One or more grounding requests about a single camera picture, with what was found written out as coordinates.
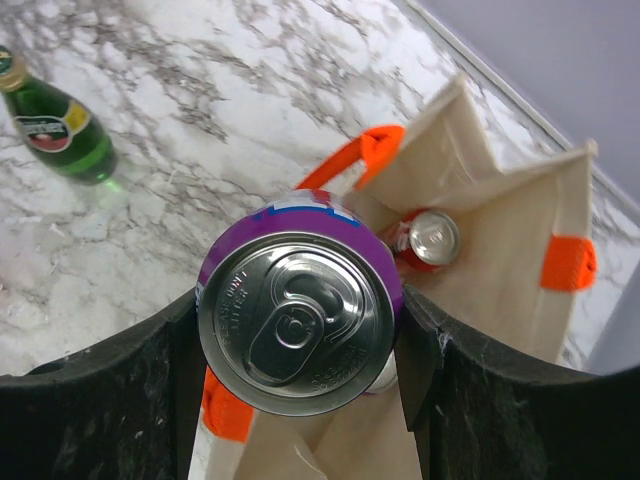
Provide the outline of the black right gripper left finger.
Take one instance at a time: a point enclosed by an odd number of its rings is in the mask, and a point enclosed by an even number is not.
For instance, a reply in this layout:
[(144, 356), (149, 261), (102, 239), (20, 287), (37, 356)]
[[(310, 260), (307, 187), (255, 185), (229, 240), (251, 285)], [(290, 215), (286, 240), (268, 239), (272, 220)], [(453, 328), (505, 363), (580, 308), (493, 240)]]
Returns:
[(205, 359), (195, 295), (110, 338), (1, 377), (4, 479), (185, 479)]

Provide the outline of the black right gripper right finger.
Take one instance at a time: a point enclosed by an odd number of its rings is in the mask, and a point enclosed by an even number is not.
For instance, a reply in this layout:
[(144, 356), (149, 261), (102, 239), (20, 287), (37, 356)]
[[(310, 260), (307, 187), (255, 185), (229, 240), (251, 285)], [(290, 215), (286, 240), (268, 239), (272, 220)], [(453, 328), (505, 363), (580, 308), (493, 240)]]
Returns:
[(635, 479), (639, 372), (519, 352), (406, 286), (395, 358), (425, 479)]

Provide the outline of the red soda can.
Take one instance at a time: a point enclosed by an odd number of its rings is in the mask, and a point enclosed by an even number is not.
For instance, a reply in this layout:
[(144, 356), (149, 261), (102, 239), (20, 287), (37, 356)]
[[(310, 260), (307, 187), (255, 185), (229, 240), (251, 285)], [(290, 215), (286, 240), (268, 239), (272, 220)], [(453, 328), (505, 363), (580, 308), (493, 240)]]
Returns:
[(460, 250), (458, 226), (440, 210), (417, 210), (397, 222), (389, 235), (391, 250), (416, 270), (448, 266)]

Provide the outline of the beige canvas tote bag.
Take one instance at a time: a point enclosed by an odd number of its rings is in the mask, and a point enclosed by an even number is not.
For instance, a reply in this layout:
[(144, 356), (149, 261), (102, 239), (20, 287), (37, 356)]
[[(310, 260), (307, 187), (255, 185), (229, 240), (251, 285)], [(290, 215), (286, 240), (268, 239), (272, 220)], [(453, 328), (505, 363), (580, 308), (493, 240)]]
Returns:
[[(410, 124), (364, 131), (302, 180), (341, 198), (390, 250), (404, 285), (445, 312), (529, 355), (553, 362), (576, 293), (591, 287), (594, 143), (536, 165), (502, 168), (488, 147), (464, 76)], [(412, 268), (390, 248), (394, 225), (417, 210), (457, 224), (448, 266)], [(312, 416), (268, 413), (232, 394), (208, 365), (202, 420), (213, 440), (210, 479), (417, 479), (393, 351), (374, 383)]]

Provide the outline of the purple soda can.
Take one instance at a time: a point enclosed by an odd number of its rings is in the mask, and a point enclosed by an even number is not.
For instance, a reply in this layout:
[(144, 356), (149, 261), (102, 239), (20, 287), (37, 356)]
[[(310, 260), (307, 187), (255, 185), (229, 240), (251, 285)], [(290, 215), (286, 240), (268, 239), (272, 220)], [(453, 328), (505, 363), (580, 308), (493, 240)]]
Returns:
[(195, 295), (213, 374), (250, 406), (292, 417), (340, 408), (374, 383), (403, 304), (390, 250), (320, 189), (292, 191), (231, 225)]

